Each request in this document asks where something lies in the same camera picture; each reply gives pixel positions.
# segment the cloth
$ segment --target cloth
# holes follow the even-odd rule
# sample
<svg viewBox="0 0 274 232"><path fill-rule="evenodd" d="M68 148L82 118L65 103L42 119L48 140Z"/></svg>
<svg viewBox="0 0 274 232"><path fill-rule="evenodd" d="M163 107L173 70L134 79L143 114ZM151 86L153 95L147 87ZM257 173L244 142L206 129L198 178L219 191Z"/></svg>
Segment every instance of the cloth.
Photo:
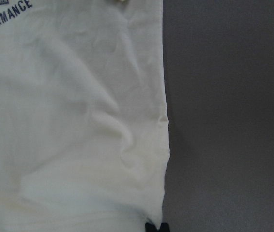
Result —
<svg viewBox="0 0 274 232"><path fill-rule="evenodd" d="M143 232L169 159L161 0L0 0L0 232Z"/></svg>

